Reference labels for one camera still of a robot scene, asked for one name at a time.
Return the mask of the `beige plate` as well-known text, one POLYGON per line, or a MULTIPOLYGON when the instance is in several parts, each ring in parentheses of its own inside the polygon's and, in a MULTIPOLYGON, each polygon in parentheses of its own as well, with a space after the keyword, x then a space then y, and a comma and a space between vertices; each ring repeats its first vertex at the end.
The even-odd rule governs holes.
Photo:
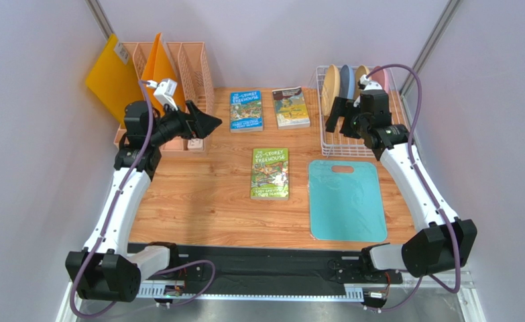
POLYGON ((323 80, 321 89, 321 111, 324 116, 329 116, 333 107, 335 97, 339 95, 340 91, 340 72, 337 66, 331 64, 323 80))

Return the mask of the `blue plate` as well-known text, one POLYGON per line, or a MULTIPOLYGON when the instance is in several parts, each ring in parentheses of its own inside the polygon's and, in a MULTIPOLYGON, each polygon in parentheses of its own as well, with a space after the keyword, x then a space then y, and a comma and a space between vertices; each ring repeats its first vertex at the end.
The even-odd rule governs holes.
POLYGON ((345 99, 353 99, 355 94, 355 72, 349 65, 343 65, 339 71, 340 89, 339 96, 345 99))

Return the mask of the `pink plate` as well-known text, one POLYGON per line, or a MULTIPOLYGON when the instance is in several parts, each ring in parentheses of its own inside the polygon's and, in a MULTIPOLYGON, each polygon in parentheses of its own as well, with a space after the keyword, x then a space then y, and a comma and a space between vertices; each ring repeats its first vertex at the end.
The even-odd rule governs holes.
POLYGON ((382 89, 386 92, 390 92, 389 78, 386 70, 380 70, 380 66, 376 66, 373 71, 370 79, 379 83, 382 86, 382 89))

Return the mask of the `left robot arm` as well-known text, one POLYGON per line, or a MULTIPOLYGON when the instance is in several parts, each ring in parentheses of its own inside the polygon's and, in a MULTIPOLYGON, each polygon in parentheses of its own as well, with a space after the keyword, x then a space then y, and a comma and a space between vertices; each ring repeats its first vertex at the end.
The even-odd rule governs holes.
POLYGON ((163 115, 147 101, 126 106, 125 133, 105 207, 83 249, 69 252, 65 261, 74 295, 84 300, 131 302, 143 281, 179 270, 175 244, 152 242, 128 256, 129 234, 161 160, 160 146, 174 138, 205 139, 221 124, 221 119, 201 111, 192 101, 186 102, 184 111, 175 108, 163 115))

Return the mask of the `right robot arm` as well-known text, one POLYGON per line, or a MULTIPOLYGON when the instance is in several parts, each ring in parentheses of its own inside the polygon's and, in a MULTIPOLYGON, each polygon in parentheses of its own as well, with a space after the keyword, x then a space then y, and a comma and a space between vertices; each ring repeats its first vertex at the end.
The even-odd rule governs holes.
POLYGON ((366 249, 373 270, 404 270, 414 277, 447 271, 457 279, 477 237, 470 219, 460 219, 430 179, 412 142, 410 130, 393 123, 389 96, 382 89, 361 92, 358 100, 335 97, 326 131, 342 118, 341 133, 362 139, 394 179, 412 215, 416 234, 405 244, 382 244, 366 249))

